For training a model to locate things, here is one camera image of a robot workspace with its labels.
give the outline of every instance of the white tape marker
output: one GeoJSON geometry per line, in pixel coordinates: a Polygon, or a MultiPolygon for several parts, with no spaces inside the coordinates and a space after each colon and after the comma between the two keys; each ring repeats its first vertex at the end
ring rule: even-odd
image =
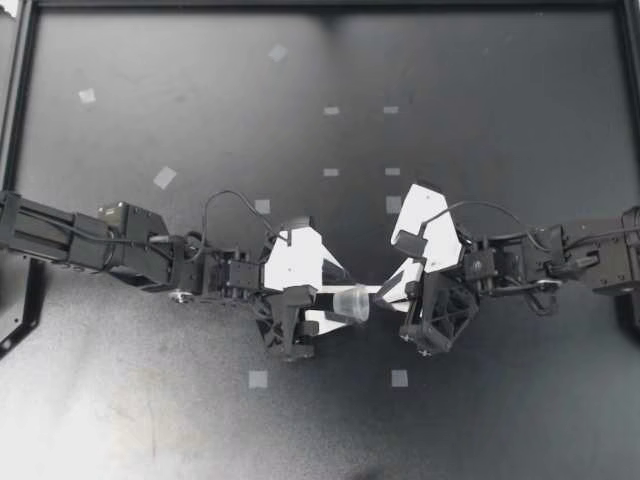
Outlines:
{"type": "Polygon", "coordinates": [[[328,117],[340,115],[339,107],[324,107],[324,114],[328,117]]]}
{"type": "Polygon", "coordinates": [[[269,215],[271,213],[271,202],[268,199],[256,200],[254,206],[258,213],[269,215]]]}
{"type": "Polygon", "coordinates": [[[274,45],[274,47],[271,50],[269,50],[269,53],[267,54],[267,56],[274,62],[278,63],[284,60],[288,53],[289,53],[289,50],[287,50],[286,47],[283,47],[278,43],[274,45]]]}
{"type": "Polygon", "coordinates": [[[391,387],[406,388],[409,386],[409,375],[406,370],[391,370],[391,387]]]}
{"type": "Polygon", "coordinates": [[[387,213],[394,214],[400,213],[402,209],[402,197],[387,197],[387,213]]]}
{"type": "Polygon", "coordinates": [[[96,102],[96,92],[93,88],[79,91],[78,96],[80,97],[80,101],[85,105],[96,102]]]}
{"type": "Polygon", "coordinates": [[[176,178],[176,171],[169,167],[162,167],[162,170],[158,172],[156,178],[153,179],[153,183],[158,185],[161,189],[165,189],[169,186],[171,181],[176,178]]]}
{"type": "Polygon", "coordinates": [[[267,388],[268,384],[266,370],[249,370],[249,388],[267,388]]]}

